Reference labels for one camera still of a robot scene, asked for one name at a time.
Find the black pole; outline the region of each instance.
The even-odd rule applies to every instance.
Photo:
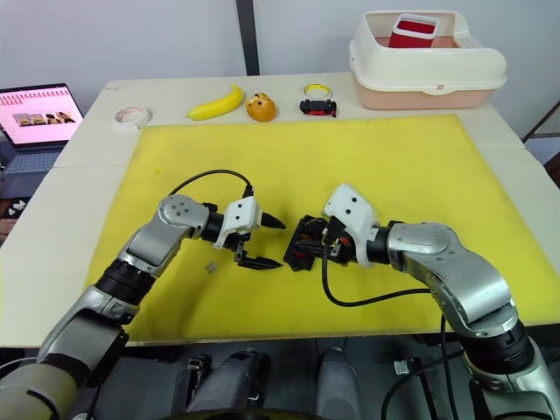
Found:
[[[560,101],[558,101],[556,105],[552,107],[552,109],[547,112],[543,118],[541,118],[541,121],[539,121],[536,126],[533,127],[521,141],[524,143],[527,142],[527,140],[529,140],[536,133],[536,131],[539,130],[544,123],[546,123],[546,120],[548,120],[552,116],[552,114],[557,111],[558,108],[560,108]]]
[[[243,43],[243,56],[247,76],[258,76],[259,52],[256,49],[255,9],[253,0],[235,0],[237,5],[237,18],[239,19],[239,32]]]

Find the black wire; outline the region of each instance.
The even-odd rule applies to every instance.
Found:
[[[87,409],[86,420],[91,420],[91,417],[94,415],[95,405],[97,404],[97,400],[99,399],[99,394],[102,391],[101,384],[98,385],[97,390],[95,391],[94,399],[89,404],[89,409]]]
[[[439,359],[435,359],[434,361],[431,361],[430,363],[426,363],[425,365],[423,365],[422,367],[420,367],[419,369],[417,369],[415,372],[413,372],[412,374],[407,374],[406,376],[404,376],[402,379],[400,379],[399,381],[395,382],[395,384],[391,387],[391,389],[388,391],[388,393],[385,395],[385,398],[383,398],[383,404],[381,405],[381,420],[387,420],[387,411],[389,409],[389,403],[391,402],[391,398],[393,397],[393,395],[396,393],[396,391],[404,384],[406,383],[410,378],[413,378],[415,376],[419,376],[423,371],[433,368],[434,366],[439,365],[440,363],[444,363],[446,361],[450,361],[451,359],[455,359],[456,357],[459,357],[461,354],[463,354],[463,350],[458,350],[455,353],[451,353],[448,354],[445,357],[439,358]]]
[[[442,359],[447,357],[447,345],[445,343],[445,317],[443,315],[441,316],[441,357]],[[455,396],[453,395],[452,370],[449,367],[448,360],[444,361],[444,371],[451,414],[453,415],[453,420],[459,420],[459,413],[457,412],[457,405],[455,404]]]
[[[248,188],[252,188],[251,183],[249,182],[249,180],[247,178],[245,178],[245,176],[241,175],[239,172],[236,171],[230,171],[229,169],[212,169],[211,171],[205,171],[205,172],[201,172],[198,175],[194,175],[193,177],[190,177],[189,179],[187,179],[186,181],[181,182],[179,185],[177,185],[175,188],[173,188],[171,190],[171,192],[169,193],[169,195],[173,195],[176,194],[181,188],[183,188],[184,186],[186,186],[187,184],[192,183],[193,181],[196,181],[197,179],[200,179],[202,177],[205,177],[206,175],[212,175],[214,173],[228,173],[229,175],[234,175],[235,177],[242,179],[243,181],[245,181],[245,184],[247,184]]]
[[[344,306],[346,308],[353,308],[355,306],[369,305],[369,304],[374,304],[376,302],[381,302],[382,300],[398,298],[399,296],[413,295],[415,293],[430,293],[430,289],[408,289],[408,290],[395,291],[393,293],[388,293],[387,295],[371,297],[369,299],[358,300],[356,302],[344,302],[342,300],[338,300],[335,296],[333,296],[331,290],[329,289],[329,281],[326,272],[326,266],[329,261],[328,257],[329,257],[329,246],[325,245],[325,247],[323,248],[323,264],[321,270],[321,274],[323,278],[323,291],[325,291],[326,296],[335,305]]]
[[[534,417],[541,418],[542,420],[553,420],[552,416],[538,411],[510,411],[509,413],[499,414],[494,417],[494,420],[503,420],[510,417]]]

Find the red object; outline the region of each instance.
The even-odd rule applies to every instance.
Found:
[[[436,19],[401,15],[393,28],[388,46],[390,48],[430,48],[434,40],[436,24]]]
[[[323,109],[309,111],[310,116],[329,116],[330,114],[332,114],[331,111],[325,111]]]

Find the white table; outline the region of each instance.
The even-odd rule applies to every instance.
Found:
[[[139,137],[113,124],[118,109],[142,104],[153,114],[150,125],[190,124],[194,122],[185,117],[189,108],[223,96],[236,83],[248,95],[269,94],[279,108],[276,121],[299,121],[310,118],[298,103],[301,87],[312,82],[333,89],[343,119],[457,114],[560,273],[560,191],[492,107],[372,111],[360,105],[350,73],[111,81],[0,248],[0,346],[39,346],[83,289],[98,236]],[[241,106],[196,123],[258,122]]]

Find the masking tape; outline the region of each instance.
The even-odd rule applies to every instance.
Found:
[[[321,97],[315,97],[315,95],[309,96],[309,93],[312,90],[314,91],[320,90],[324,93],[324,95]],[[331,96],[333,96],[333,90],[330,89],[327,85],[324,85],[322,83],[312,83],[311,85],[307,85],[304,87],[303,94],[305,99],[309,99],[312,101],[325,101],[327,99],[331,99]]]
[[[140,130],[151,119],[151,112],[145,106],[133,105],[117,111],[113,119],[120,127]]]

